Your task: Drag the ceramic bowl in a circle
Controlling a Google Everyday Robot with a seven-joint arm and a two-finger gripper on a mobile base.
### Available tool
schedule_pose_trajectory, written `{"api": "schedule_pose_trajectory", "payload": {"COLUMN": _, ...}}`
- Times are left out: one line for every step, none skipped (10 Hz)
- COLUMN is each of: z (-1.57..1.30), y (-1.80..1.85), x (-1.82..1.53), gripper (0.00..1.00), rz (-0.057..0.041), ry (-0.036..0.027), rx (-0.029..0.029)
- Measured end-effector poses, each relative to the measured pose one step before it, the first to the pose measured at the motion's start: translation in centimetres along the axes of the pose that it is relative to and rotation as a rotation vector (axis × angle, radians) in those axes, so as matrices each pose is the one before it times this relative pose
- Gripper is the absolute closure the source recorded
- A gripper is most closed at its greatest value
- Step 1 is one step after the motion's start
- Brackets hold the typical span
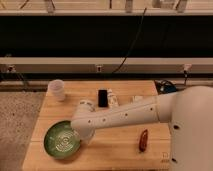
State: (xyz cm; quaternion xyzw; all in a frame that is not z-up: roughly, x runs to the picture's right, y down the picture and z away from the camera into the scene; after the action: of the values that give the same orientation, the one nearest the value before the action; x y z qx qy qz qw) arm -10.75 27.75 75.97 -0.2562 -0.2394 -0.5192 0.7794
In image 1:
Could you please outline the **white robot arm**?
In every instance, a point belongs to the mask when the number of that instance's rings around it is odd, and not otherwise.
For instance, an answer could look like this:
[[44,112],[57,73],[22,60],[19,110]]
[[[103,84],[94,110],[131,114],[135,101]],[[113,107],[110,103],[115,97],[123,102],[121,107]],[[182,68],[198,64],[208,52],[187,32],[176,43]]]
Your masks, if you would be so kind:
[[97,129],[130,125],[171,125],[170,171],[213,171],[213,88],[193,86],[107,110],[80,106],[71,127],[80,139]]

